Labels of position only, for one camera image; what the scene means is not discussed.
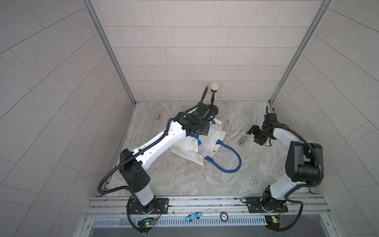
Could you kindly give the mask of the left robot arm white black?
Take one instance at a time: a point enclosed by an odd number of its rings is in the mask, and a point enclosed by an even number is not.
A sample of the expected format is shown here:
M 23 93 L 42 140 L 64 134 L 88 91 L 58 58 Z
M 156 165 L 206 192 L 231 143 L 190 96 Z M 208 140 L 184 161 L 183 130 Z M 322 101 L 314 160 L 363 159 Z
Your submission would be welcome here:
M 195 106 L 179 112 L 174 118 L 170 118 L 165 130 L 153 139 L 132 151 L 125 150 L 126 154 L 120 155 L 123 161 L 120 161 L 119 165 L 110 170 L 99 182 L 98 194 L 105 195 L 127 190 L 137 199 L 145 213 L 151 212 L 155 208 L 156 197 L 151 191 L 151 178 L 146 170 L 160 155 L 182 139 L 191 135 L 208 135 L 210 122 L 217 113 L 213 111 L 214 98 L 211 99 L 212 104 L 210 106 L 203 103 L 207 91 L 208 87 L 205 87 L 201 100 Z M 121 172 L 127 185 L 103 189 L 106 181 L 116 171 Z

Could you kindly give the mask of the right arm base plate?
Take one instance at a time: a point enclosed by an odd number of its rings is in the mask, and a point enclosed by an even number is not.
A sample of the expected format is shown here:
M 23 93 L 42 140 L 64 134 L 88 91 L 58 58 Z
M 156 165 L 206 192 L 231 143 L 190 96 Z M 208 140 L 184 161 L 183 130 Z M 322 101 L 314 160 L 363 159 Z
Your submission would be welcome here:
M 279 213 L 288 212 L 285 200 L 264 197 L 246 197 L 249 213 Z

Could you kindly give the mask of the round black badge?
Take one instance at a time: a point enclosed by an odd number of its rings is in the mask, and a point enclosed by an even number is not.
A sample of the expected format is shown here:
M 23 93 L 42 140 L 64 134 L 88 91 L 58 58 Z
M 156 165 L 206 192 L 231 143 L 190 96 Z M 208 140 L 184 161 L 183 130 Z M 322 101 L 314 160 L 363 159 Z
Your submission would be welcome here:
M 228 219 L 229 219 L 229 216 L 228 216 L 228 214 L 226 212 L 222 212 L 220 214 L 220 219 L 221 219 L 222 222 L 227 222 Z

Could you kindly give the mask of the green compass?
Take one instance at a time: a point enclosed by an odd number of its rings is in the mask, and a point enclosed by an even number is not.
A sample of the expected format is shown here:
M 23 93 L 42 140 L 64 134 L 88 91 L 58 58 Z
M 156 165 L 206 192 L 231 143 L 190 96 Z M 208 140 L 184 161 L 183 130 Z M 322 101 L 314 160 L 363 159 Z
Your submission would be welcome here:
M 238 145 L 238 146 L 242 146 L 242 145 L 244 145 L 244 143 L 246 142 L 247 138 L 248 138 L 247 135 L 241 136 L 240 139 L 239 139 L 238 142 L 237 142 L 237 145 Z

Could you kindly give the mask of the white canvas Doraemon bag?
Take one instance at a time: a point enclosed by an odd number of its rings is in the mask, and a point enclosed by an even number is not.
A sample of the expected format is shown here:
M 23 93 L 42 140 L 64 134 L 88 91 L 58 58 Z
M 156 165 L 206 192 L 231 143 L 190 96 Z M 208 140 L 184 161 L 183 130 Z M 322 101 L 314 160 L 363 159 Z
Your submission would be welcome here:
M 206 160 L 224 173 L 236 173 L 241 168 L 242 159 L 235 149 L 224 144 L 223 140 L 226 132 L 222 129 L 222 125 L 223 123 L 220 120 L 213 119 L 210 122 L 208 135 L 190 135 L 171 146 L 170 151 L 198 165 L 203 166 L 203 161 Z M 239 161 L 237 168 L 224 169 L 215 162 L 213 157 L 221 147 L 230 150 L 236 155 Z

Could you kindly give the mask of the blue tape piece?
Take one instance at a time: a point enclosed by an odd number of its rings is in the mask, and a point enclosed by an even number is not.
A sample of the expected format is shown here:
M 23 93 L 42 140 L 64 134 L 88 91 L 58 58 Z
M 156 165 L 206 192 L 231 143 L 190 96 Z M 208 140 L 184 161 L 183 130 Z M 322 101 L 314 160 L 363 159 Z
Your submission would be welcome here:
M 202 213 L 201 212 L 197 212 L 195 214 L 191 214 L 191 215 L 189 215 L 186 218 L 186 222 L 191 222 L 193 220 L 199 219 L 200 217 L 202 217 Z

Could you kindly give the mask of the right green circuit board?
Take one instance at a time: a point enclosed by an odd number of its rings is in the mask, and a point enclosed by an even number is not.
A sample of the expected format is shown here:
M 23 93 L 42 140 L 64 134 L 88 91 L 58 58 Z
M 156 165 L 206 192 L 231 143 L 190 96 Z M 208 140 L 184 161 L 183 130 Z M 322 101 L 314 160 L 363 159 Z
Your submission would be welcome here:
M 280 216 L 273 216 L 273 215 L 265 216 L 265 220 L 267 223 L 266 228 L 271 228 L 274 230 L 280 229 L 281 224 L 284 222 L 284 219 L 281 218 Z

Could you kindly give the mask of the black stand with pink ball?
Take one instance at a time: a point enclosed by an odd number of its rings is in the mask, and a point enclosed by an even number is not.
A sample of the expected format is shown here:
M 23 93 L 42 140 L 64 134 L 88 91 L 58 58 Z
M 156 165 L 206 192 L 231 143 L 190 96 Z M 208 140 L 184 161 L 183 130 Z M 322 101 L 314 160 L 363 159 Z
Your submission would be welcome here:
M 217 83 L 213 83 L 211 85 L 211 92 L 212 92 L 212 96 L 211 96 L 211 104 L 208 105 L 208 107 L 212 110 L 212 117 L 215 117 L 218 112 L 219 112 L 219 109 L 218 107 L 214 104 L 215 102 L 215 94 L 216 92 L 218 91 L 219 89 L 219 85 Z

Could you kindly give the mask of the green circuit board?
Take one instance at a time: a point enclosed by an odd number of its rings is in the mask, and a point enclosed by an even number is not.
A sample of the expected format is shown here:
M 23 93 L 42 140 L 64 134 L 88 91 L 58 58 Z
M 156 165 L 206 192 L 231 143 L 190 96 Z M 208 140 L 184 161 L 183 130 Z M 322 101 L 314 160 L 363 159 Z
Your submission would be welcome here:
M 150 228 L 156 224 L 156 220 L 154 218 L 145 218 L 138 222 L 139 228 Z
M 265 220 L 267 223 L 266 228 L 271 228 L 274 230 L 280 229 L 281 224 L 284 222 L 284 219 L 281 218 L 280 216 L 273 216 L 273 215 L 265 216 Z

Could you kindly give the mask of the pink compass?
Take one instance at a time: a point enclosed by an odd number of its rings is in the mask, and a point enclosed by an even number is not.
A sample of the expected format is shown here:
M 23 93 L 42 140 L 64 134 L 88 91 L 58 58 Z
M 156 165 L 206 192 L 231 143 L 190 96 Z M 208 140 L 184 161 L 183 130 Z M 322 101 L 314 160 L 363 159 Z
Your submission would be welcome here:
M 243 132 L 243 128 L 240 127 L 238 129 L 236 129 L 233 133 L 231 133 L 230 139 L 237 138 L 242 132 Z

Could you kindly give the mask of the left green circuit board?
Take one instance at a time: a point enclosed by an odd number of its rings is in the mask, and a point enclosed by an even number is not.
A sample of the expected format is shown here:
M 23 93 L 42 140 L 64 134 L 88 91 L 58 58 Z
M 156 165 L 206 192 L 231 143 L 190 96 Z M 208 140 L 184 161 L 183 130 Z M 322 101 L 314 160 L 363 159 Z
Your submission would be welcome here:
M 156 224 L 156 220 L 154 218 L 145 218 L 138 222 L 139 228 L 150 228 Z

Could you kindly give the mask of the aluminium rail frame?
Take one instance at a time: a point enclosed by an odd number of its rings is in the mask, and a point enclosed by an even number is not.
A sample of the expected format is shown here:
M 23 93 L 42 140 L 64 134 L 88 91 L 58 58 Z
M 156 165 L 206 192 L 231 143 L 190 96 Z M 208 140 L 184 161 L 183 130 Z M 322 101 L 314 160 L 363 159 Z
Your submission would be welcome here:
M 328 207 L 322 195 L 310 193 L 295 193 L 290 196 L 291 202 L 266 212 L 258 194 L 226 195 L 226 196 L 161 196 L 157 198 L 157 205 L 153 210 L 144 212 L 137 201 L 128 204 L 128 197 L 97 197 L 92 198 L 84 212 L 86 217 L 123 217 L 129 211 L 132 217 L 184 217 L 202 213 L 203 216 L 219 216 L 222 212 L 228 216 L 237 215 L 278 215 L 296 216 L 303 202 L 303 214 L 329 214 Z

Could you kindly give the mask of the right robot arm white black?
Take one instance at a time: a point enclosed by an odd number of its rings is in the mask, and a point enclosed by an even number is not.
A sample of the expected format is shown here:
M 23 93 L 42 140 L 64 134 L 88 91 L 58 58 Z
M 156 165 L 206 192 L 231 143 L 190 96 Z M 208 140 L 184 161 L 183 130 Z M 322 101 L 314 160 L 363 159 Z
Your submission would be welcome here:
M 254 142 L 260 146 L 278 140 L 288 149 L 285 174 L 263 191 L 260 203 L 264 211 L 278 211 L 296 190 L 316 187 L 321 183 L 324 177 L 322 146 L 307 141 L 286 124 L 280 123 L 276 113 L 270 113 L 266 108 L 262 126 L 253 125 L 246 134 L 253 135 Z

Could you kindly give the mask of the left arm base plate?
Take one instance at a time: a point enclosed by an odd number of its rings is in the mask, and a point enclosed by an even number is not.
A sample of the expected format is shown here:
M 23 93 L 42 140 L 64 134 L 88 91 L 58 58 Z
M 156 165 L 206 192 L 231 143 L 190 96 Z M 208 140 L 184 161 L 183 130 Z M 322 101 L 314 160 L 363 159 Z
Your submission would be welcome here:
M 143 206 L 137 199 L 131 197 L 127 204 L 127 211 L 134 215 L 157 215 L 167 214 L 169 206 L 168 198 L 154 198 L 146 206 Z

